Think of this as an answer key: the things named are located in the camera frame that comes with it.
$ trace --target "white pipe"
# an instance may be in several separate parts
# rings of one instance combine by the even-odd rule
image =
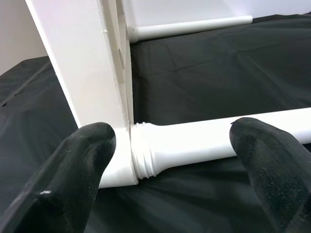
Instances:
[[[311,143],[311,108],[248,115],[291,133],[301,144]],[[174,166],[235,156],[229,139],[235,116],[186,124],[157,126],[150,123],[131,127],[131,148],[137,178],[149,178]],[[116,167],[114,176],[121,179]],[[105,176],[100,188],[108,187]]]
[[[139,40],[154,39],[173,35],[197,33],[218,28],[226,28],[252,23],[252,16],[218,18],[202,21],[162,24],[145,27],[131,27],[127,31],[131,43]]]

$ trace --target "white furniture frame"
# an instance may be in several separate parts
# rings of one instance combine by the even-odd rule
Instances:
[[[107,122],[116,133],[116,152],[100,187],[137,184],[138,178],[171,166],[235,155],[229,129],[237,117],[165,127],[133,126],[131,57],[121,0],[26,2],[78,127]],[[137,41],[251,21],[246,16],[129,27],[129,35]],[[288,130],[302,143],[311,142],[311,127],[306,127],[311,109],[254,117]],[[197,138],[184,138],[187,133]]]

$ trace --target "plastic tube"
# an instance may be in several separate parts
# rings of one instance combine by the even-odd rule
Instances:
[[[231,123],[241,116],[186,124],[131,128],[134,169],[138,178],[186,164],[235,156],[230,144]],[[291,133],[300,143],[311,143],[311,108],[249,115]]]
[[[252,23],[252,16],[240,16],[230,18],[218,18],[202,21],[192,21],[183,23],[162,24],[145,27],[127,28],[129,40],[135,43],[139,40],[154,39],[173,35],[197,33],[218,28],[232,27]]]

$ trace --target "white wall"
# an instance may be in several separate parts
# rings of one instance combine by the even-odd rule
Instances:
[[[131,26],[311,11],[311,0],[123,0],[123,3]]]
[[[0,75],[47,53],[25,0],[0,0]]]

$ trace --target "black tarp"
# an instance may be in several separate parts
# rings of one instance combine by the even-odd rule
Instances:
[[[136,122],[167,125],[311,107],[308,15],[143,41],[131,46],[131,55]],[[40,59],[0,77],[2,99],[24,84],[0,108],[0,216],[76,130],[51,66],[25,85],[48,62]],[[99,190],[86,232],[273,230],[244,167],[227,158],[171,168],[137,186]]]

